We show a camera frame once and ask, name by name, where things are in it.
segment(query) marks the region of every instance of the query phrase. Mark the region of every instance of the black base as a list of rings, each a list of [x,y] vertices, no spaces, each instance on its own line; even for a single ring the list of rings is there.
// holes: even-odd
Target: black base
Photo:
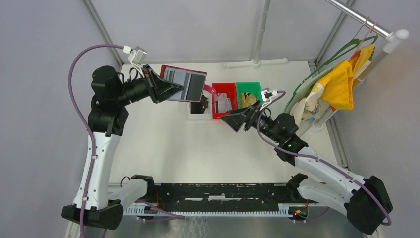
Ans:
[[[142,198],[155,203],[157,194],[165,203],[166,211],[177,212],[261,212],[278,211],[279,203],[304,204],[299,194],[291,197],[285,183],[161,183],[154,184],[154,194]],[[240,198],[240,200],[209,200],[209,196]],[[201,201],[186,200],[201,198]]]
[[[121,223],[124,212],[120,202],[120,200],[113,201],[109,203],[106,208],[98,211],[85,210],[83,224],[89,227],[98,227],[109,230],[117,229]],[[79,224],[80,208],[76,208],[75,205],[65,206],[61,211],[61,217]]]
[[[371,176],[365,180],[364,185],[378,199],[386,212],[390,213],[393,207],[383,182],[377,177]],[[362,188],[357,191],[353,190],[352,193],[353,197],[350,202],[344,204],[347,218],[359,231],[372,235],[385,219],[385,215]]]

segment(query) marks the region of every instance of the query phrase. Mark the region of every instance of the red plastic container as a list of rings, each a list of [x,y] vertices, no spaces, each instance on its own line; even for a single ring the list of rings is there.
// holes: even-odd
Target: red plastic container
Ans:
[[[236,83],[213,83],[211,85],[216,93],[226,93],[227,97],[232,103],[232,109],[238,109],[238,97],[236,95]],[[229,113],[216,113],[215,99],[214,95],[211,97],[212,107],[213,107],[213,119],[219,119],[222,115]]]

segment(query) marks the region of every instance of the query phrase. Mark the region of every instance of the green hanger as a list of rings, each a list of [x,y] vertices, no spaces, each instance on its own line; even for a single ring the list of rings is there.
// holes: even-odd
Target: green hanger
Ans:
[[[364,41],[368,41],[370,39],[373,39],[373,41],[370,44],[373,44],[377,41],[378,36],[374,35],[374,36],[370,36],[367,37]],[[306,82],[306,80],[308,80],[309,78],[312,77],[312,75],[316,74],[318,71],[320,71],[324,66],[329,65],[330,63],[332,63],[333,61],[336,61],[338,58],[342,57],[343,55],[347,54],[348,52],[350,52],[351,50],[353,50],[354,48],[356,48],[359,44],[360,44],[360,39],[354,38],[352,40],[350,40],[347,44],[345,44],[343,47],[341,47],[331,58],[329,58],[324,64],[322,64],[321,66],[319,66],[314,72],[312,72],[308,77],[306,77],[295,89],[295,91],[293,92],[293,96],[292,98],[289,100],[289,102],[287,103],[286,108],[289,106],[289,104],[292,102],[294,96],[296,95],[299,87],[304,84]]]

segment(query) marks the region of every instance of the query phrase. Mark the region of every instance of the cable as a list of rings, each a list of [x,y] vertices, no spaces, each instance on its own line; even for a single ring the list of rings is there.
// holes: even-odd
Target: cable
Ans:
[[[125,178],[128,178],[128,180],[129,180],[129,181],[131,180],[131,178],[130,178],[129,176],[124,176],[124,177],[121,179],[121,182],[119,183],[120,187],[122,187],[122,182],[124,181],[124,179],[125,179]]]
[[[286,91],[277,91],[279,94],[281,93],[282,95],[280,95],[278,98],[274,99],[271,103],[269,103],[266,108],[268,108],[269,106],[271,106],[271,104],[275,103],[277,100],[279,100],[280,98],[284,97],[284,95],[286,94]],[[260,124],[261,122],[261,116],[263,115],[263,112],[261,111],[260,114],[258,115],[258,120],[257,120],[257,125]],[[347,173],[339,170],[338,168],[336,168],[334,165],[332,165],[331,163],[329,163],[328,161],[319,158],[317,156],[314,155],[304,155],[304,154],[299,154],[299,153],[295,153],[295,152],[291,152],[288,150],[285,150],[279,146],[277,146],[276,144],[272,143],[271,141],[265,139],[263,137],[263,135],[260,132],[260,127],[256,126],[257,128],[257,134],[258,136],[260,136],[260,138],[265,141],[267,144],[273,146],[274,148],[276,148],[277,150],[280,150],[284,153],[287,153],[289,155],[293,155],[293,156],[301,156],[301,157],[305,157],[305,158],[310,158],[310,159],[314,159],[317,160],[321,163],[324,163],[325,165],[329,166],[330,168],[332,168],[333,170],[337,171],[338,173],[340,173],[341,175],[343,175],[344,177],[346,177],[347,179],[353,181],[357,186],[361,187],[372,199],[373,201],[376,203],[376,205],[381,209],[382,213],[385,215],[385,218],[387,220],[387,222],[381,222],[381,225],[384,226],[390,226],[392,224],[391,218],[389,217],[389,214],[386,212],[385,208],[382,206],[382,204],[378,201],[378,199],[372,194],[372,192],[369,191],[368,188],[366,188],[363,184],[361,184],[359,181],[354,180],[353,177],[351,177],[350,175],[348,175]]]
[[[134,77],[134,79],[131,79],[131,72],[132,72],[133,70],[135,70],[135,71],[136,71],[136,76]],[[129,81],[129,82],[131,82],[132,80],[133,80],[133,81],[134,81],[134,80],[136,80],[139,76],[140,76],[140,78],[143,78],[143,76],[141,75],[141,73],[140,73],[140,72],[139,72],[136,68],[131,68],[128,74],[130,75],[130,78],[127,80],[127,81]]]
[[[162,210],[165,210],[165,201],[161,197],[159,197],[159,200],[162,201],[162,203],[163,203]]]
[[[326,216],[329,212],[331,211],[331,209],[328,207],[327,208],[327,210],[324,212],[324,213],[322,213],[321,215],[319,215],[319,216],[317,216],[317,217],[313,217],[313,218],[310,218],[310,219],[305,219],[305,220],[303,220],[303,221],[299,221],[299,220],[293,220],[293,223],[306,223],[306,222],[313,222],[313,221],[316,221],[316,220],[319,220],[319,219],[321,219],[321,218],[323,218],[324,216]]]
[[[306,218],[308,218],[309,216],[309,207],[304,207],[304,211],[298,213],[297,215],[306,220]]]
[[[167,215],[172,216],[172,217],[161,218],[161,219],[155,219],[155,220],[143,220],[144,222],[161,222],[161,221],[168,221],[168,220],[185,219],[185,217],[184,217],[184,216],[182,216],[182,215],[177,215],[177,214],[174,214],[174,213],[167,212],[167,211],[165,211],[165,210],[163,210],[163,209],[160,209],[160,208],[158,208],[158,207],[154,206],[153,204],[151,204],[151,203],[149,203],[149,202],[146,202],[146,201],[144,201],[144,200],[142,200],[142,199],[137,199],[137,201],[138,201],[138,202],[142,202],[142,203],[144,203],[144,204],[146,204],[146,205],[148,205],[148,206],[150,206],[150,207],[153,207],[153,208],[154,208],[156,211],[158,211],[158,212],[162,212],[162,213],[165,213],[165,214],[167,214]]]
[[[101,236],[102,238],[105,238],[105,236],[106,236],[106,231],[108,231],[108,230],[107,230],[107,229],[105,229],[105,230],[104,230],[104,233],[102,233],[102,236]]]
[[[77,106],[76,100],[74,99],[74,94],[73,94],[73,87],[71,86],[71,77],[73,75],[73,71],[74,71],[74,67],[76,66],[77,61],[80,59],[80,57],[82,57],[82,55],[84,55],[86,52],[96,49],[96,48],[118,48],[118,49],[123,49],[123,46],[117,46],[117,45],[109,45],[109,44],[102,44],[102,45],[95,45],[95,46],[91,46],[88,47],[86,49],[84,49],[82,52],[80,52],[76,58],[74,59],[73,63],[70,66],[70,71],[68,72],[68,93],[70,94],[70,100],[74,106],[74,109],[77,112],[77,115],[79,115],[80,120],[82,120],[83,125],[86,127],[88,134],[91,138],[91,144],[92,144],[92,153],[91,153],[91,160],[89,163],[89,169],[88,169],[88,173],[86,176],[86,182],[85,182],[85,188],[83,190],[83,198],[85,198],[88,194],[88,187],[89,187],[89,182],[91,180],[91,176],[92,176],[92,171],[93,171],[93,165],[95,163],[95,160],[93,159],[96,156],[96,140],[95,140],[95,136],[93,135],[92,130],[90,129],[86,119],[83,117],[82,112],[80,111],[79,107]],[[84,238],[85,237],[85,229],[83,228],[83,218],[84,218],[84,214],[85,214],[85,207],[86,207],[86,200],[83,199],[82,201],[82,206],[80,208],[80,217],[79,217],[79,224],[80,224],[80,237]]]
[[[269,112],[270,112],[270,115],[268,116],[267,115],[267,113],[265,112],[266,110],[268,110]],[[267,108],[267,107],[265,107],[263,110],[262,110],[263,112],[264,112],[264,115],[266,116],[266,117],[270,117],[271,116],[271,109],[270,108]]]
[[[122,76],[121,81],[122,81],[122,83],[124,83],[124,74],[123,74],[123,73],[117,73],[117,75],[118,75],[118,76],[120,76],[120,75]]]

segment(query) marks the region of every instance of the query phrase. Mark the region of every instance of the white bracket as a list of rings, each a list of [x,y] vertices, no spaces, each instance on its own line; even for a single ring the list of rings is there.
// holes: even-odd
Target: white bracket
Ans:
[[[261,98],[263,101],[263,104],[260,108],[260,110],[264,109],[268,104],[270,104],[274,99],[279,97],[278,92],[276,89],[270,91],[269,88],[265,88],[261,91]]]
[[[167,216],[164,213],[153,213],[150,210],[145,211],[148,205],[136,202],[124,210],[124,216]],[[173,212],[176,215],[185,217],[293,217],[289,214],[289,206],[278,205],[278,211],[246,211],[246,212]]]
[[[395,33],[391,33],[385,40],[387,43],[383,47],[383,51],[387,52],[388,54],[392,53],[402,42],[409,36],[409,32],[406,29],[400,29]]]
[[[230,69],[230,68],[259,68],[261,66],[270,66],[270,65],[282,65],[287,64],[289,60],[287,58],[282,59],[267,59],[267,60],[259,60],[255,62],[254,59],[250,61],[244,62],[232,62],[232,63],[223,63],[223,68]]]
[[[128,61],[132,64],[139,72],[141,72],[140,65],[145,59],[147,52],[140,47],[136,47],[130,51]]]

